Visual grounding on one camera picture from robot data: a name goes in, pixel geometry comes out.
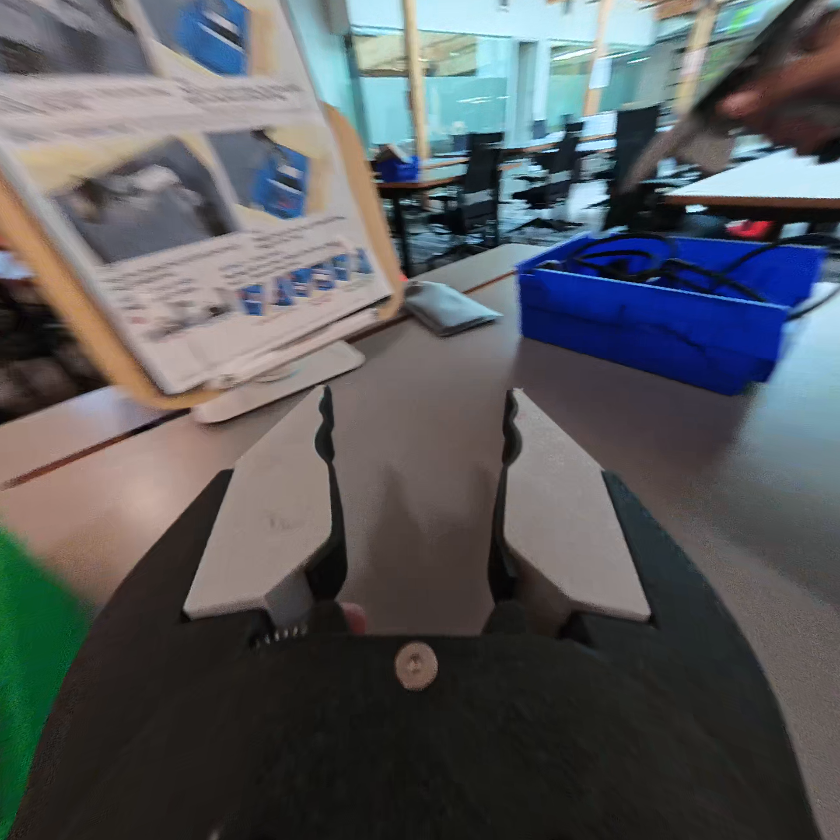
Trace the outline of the green plastic bin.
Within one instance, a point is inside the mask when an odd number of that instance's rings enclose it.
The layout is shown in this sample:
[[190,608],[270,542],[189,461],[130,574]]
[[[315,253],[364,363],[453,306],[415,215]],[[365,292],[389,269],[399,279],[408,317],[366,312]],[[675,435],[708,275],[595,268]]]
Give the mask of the green plastic bin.
[[1,837],[14,822],[30,767],[92,605],[1,530]]

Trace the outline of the printed instruction sheet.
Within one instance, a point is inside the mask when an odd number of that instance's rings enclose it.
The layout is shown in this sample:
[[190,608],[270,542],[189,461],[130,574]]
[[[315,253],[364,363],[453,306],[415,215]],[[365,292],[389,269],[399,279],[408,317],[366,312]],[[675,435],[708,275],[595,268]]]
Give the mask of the printed instruction sheet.
[[2,2],[2,174],[166,395],[390,297],[282,2]]

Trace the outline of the black office chair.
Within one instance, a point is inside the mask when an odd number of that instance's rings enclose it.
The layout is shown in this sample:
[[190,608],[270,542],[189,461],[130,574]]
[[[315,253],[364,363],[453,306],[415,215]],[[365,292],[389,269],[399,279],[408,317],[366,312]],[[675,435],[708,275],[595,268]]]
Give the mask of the black office chair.
[[450,228],[457,238],[453,254],[472,256],[498,245],[501,139],[471,135],[469,162],[455,203]]
[[584,122],[567,122],[563,139],[556,150],[542,155],[542,168],[545,176],[538,178],[528,189],[520,194],[520,199],[536,215],[520,226],[526,228],[544,228],[563,232],[582,226],[582,223],[554,215],[557,207],[565,209],[571,193],[571,187],[579,174],[577,146],[581,138]]
[[651,140],[659,119],[659,104],[625,109],[616,115],[615,150],[608,184],[608,204],[602,230],[634,228],[652,187],[629,186],[629,176]]

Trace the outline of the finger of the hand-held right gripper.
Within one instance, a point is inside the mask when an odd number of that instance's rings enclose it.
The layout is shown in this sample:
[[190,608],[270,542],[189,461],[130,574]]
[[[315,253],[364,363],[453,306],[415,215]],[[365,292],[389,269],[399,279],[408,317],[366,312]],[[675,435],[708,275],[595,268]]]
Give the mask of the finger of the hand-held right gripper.
[[656,132],[629,176],[635,186],[654,176],[666,159],[694,165],[708,175],[728,168],[733,151],[733,121],[714,114],[690,112],[669,130]]

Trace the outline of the person's right hand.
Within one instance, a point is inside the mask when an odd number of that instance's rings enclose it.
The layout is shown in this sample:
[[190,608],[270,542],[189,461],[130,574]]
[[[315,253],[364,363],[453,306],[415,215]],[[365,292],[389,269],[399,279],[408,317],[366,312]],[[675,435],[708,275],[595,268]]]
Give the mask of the person's right hand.
[[751,80],[717,104],[717,113],[799,156],[818,156],[838,141],[838,17],[810,37],[801,54]]

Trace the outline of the small blue bins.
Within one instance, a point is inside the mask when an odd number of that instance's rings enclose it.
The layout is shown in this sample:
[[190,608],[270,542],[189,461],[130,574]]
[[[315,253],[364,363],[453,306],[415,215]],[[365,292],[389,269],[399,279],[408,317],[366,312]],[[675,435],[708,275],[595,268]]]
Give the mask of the small blue bins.
[[379,145],[372,159],[374,173],[383,183],[413,183],[419,178],[422,159],[392,143]]

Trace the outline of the silver grey pouch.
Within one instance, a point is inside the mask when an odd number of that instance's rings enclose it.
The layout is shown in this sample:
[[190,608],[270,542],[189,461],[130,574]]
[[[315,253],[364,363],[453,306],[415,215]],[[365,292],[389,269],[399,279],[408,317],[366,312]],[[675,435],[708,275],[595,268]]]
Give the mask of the silver grey pouch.
[[404,312],[434,336],[445,339],[497,322],[502,313],[442,283],[411,280],[405,290]]

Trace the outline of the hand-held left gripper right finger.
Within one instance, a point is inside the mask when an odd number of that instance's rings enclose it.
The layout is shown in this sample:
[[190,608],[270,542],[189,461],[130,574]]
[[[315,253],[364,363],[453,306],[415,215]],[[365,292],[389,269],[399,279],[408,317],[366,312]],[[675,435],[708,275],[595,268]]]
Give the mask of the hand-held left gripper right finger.
[[652,616],[606,474],[525,391],[506,395],[487,575],[534,624]]

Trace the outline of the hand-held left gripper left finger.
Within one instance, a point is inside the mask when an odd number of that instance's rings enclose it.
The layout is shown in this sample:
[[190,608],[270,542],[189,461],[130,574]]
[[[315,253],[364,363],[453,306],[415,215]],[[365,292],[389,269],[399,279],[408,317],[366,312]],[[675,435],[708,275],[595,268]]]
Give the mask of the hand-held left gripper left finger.
[[306,631],[348,571],[333,394],[320,385],[235,463],[184,605],[192,620],[260,611]]

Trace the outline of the blue plastic bin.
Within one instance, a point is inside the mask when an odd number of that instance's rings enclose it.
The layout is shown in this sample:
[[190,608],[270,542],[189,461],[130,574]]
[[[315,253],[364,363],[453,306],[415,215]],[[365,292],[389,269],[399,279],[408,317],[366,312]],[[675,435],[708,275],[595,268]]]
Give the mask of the blue plastic bin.
[[795,323],[728,289],[756,241],[584,233],[517,266],[521,335],[725,396],[766,382]]

